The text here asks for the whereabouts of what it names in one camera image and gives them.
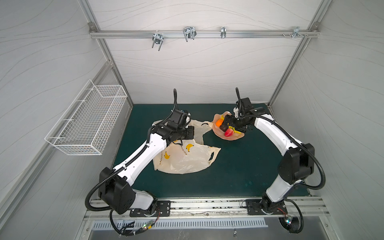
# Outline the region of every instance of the metal bracket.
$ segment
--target metal bracket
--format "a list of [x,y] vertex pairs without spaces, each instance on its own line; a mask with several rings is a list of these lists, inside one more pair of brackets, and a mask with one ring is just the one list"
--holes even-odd
[[319,25],[320,25],[320,22],[314,22],[310,30],[319,31]]
[[192,38],[192,40],[194,40],[196,36],[196,29],[193,26],[188,26],[185,29],[183,29],[183,34],[187,42],[188,42],[188,38]]
[[291,36],[291,38],[295,38],[295,37],[302,37],[304,38],[305,35],[302,35],[299,33],[299,27],[296,27],[294,30],[293,30],[293,33],[292,34],[289,34]]
[[220,32],[221,32],[221,38],[222,39],[227,36],[227,28],[226,27],[222,26]]
[[156,44],[160,44],[159,45],[159,50],[160,51],[160,48],[161,48],[161,45],[163,44],[163,41],[164,41],[164,38],[161,34],[158,34],[158,33],[155,33],[153,36],[152,36],[152,40],[153,40],[153,43],[152,43],[152,48],[153,46]]
[[129,212],[130,217],[156,217],[160,214],[160,217],[169,217],[170,215],[170,201],[157,201],[156,211],[152,216],[146,216],[141,209],[132,209]]
[[[260,203],[260,199],[247,199],[245,200],[245,205],[247,206],[247,214],[248,215],[265,215],[266,213],[262,210],[262,205]],[[288,212],[284,202],[279,206],[281,210],[284,212]],[[268,215],[282,215],[283,213],[279,210],[268,214]]]
[[88,26],[89,26],[89,32],[90,33],[97,32],[96,25],[94,23],[88,23]]

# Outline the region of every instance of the dark green mat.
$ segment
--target dark green mat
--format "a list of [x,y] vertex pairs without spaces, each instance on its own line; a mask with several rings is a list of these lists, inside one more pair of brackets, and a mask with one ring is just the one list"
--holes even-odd
[[[146,139],[151,124],[165,118],[172,104],[135,104],[116,156],[115,165],[129,157]],[[179,104],[191,118],[212,121],[215,113],[232,112],[234,104]],[[254,104],[264,107],[265,104]],[[155,171],[153,162],[141,172],[132,186],[164,197],[244,197],[261,196],[277,176],[282,156],[275,145],[253,127],[244,137],[227,141],[213,131],[204,134],[204,144],[220,147],[210,167],[189,174],[167,174]],[[306,189],[295,190],[292,196],[307,196]]]

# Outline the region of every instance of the black mounting plate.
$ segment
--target black mounting plate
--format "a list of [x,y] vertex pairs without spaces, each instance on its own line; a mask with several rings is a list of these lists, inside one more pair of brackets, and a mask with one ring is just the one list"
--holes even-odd
[[[247,199],[245,200],[245,205],[247,206],[247,214],[248,215],[266,215],[262,211],[262,205],[260,203],[261,199]],[[287,209],[285,207],[284,202],[281,203],[279,206],[281,210],[283,210],[285,213],[287,212]],[[282,215],[283,213],[280,210],[274,211],[271,215]]]
[[160,217],[169,217],[170,214],[170,201],[157,201],[157,207],[152,216],[146,216],[141,212],[141,209],[132,209],[129,212],[130,217],[157,217],[160,212]]

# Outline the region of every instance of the wire basket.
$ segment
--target wire basket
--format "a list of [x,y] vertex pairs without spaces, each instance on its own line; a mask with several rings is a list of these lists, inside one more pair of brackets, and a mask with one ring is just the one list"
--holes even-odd
[[121,85],[86,86],[45,137],[67,155],[101,155],[127,98]]

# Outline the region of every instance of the vent grille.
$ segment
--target vent grille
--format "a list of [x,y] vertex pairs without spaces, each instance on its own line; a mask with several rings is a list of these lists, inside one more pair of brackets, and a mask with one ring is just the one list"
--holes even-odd
[[[139,229],[151,219],[117,220],[117,228],[135,222],[134,229]],[[263,217],[252,218],[211,218],[211,219],[159,219],[152,229],[191,229],[191,228],[255,228],[268,227]],[[95,220],[92,230],[113,230],[108,220]]]

